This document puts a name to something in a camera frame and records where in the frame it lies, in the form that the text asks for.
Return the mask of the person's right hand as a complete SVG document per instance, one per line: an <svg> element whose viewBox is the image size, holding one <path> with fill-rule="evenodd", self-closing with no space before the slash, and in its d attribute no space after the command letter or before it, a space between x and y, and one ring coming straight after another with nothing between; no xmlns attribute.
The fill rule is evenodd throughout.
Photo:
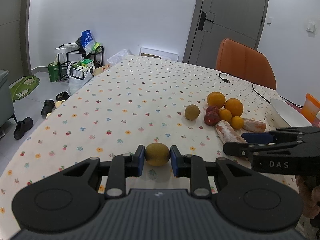
<svg viewBox="0 0 320 240"><path fill-rule="evenodd" d="M301 176L295 176L299 194L303 200L303 216L314 219L319 215L319 186L309 191Z"/></svg>

